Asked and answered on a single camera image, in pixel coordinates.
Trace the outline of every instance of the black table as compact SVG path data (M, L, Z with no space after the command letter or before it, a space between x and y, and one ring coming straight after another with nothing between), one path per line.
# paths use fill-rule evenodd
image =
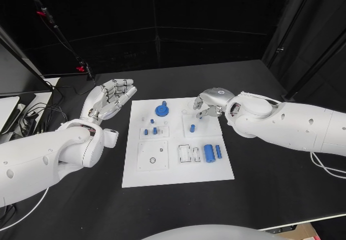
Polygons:
M107 73L97 76L97 84L116 78L134 79L133 100L195 97L212 87L277 100L286 93L260 60ZM85 77L64 77L58 85L72 85L81 92L93 87ZM78 118L88 94L61 90L62 110L69 119ZM131 102L101 124L120 132L116 148L106 148L98 164L71 173L49 189L39 208L3 240L140 240L191 225L264 229L346 213L346 180L313 165L307 152L241 137L225 117L219 123L235 180L121 188L130 111ZM62 122L59 113L54 116L52 130ZM333 164L345 161L322 156ZM41 197L42 193L18 203L13 219Z

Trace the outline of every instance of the cardboard box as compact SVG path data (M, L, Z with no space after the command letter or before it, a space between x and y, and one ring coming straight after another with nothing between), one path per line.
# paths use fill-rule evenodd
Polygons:
M277 234L283 238L291 240L319 240L319 236L313 225L310 223L299 224L297 228L293 231L286 231Z

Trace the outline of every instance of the white board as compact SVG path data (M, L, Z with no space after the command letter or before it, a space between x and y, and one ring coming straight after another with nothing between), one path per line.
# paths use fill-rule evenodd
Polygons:
M169 114L160 117L156 107L163 101ZM131 102L123 188L235 179L219 119L211 116L195 118L208 106L193 110L193 102L193 97ZM217 161L212 163L206 162L205 156L204 147L208 144L214 146ZM222 159L218 159L217 145ZM188 154L191 161L180 162L180 154Z

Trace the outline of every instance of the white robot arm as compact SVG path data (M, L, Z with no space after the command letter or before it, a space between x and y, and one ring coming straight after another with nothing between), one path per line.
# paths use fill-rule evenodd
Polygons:
M346 156L346 114L326 108L242 92L235 96L224 88L212 88L195 100L209 109L196 117L219 117L225 112L228 125L245 138L260 137L286 148Z
M0 145L0 207L55 185L84 167L91 168L104 147L114 148L118 132L103 129L134 95L131 79L113 79L97 86L85 99L81 117L54 132L25 137Z

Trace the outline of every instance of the robotic hand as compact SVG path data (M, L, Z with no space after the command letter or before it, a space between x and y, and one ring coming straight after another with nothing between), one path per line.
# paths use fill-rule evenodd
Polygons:
M225 112L228 125L245 138L260 137L286 148L346 156L346 114L326 108L241 92L235 96L224 88L204 91L193 109L204 103L206 115L219 117Z
M103 129L137 92L131 79L113 79L97 86L84 102L80 119L56 131L0 144L0 207L55 185L84 167L91 168L104 151L114 148L118 132Z

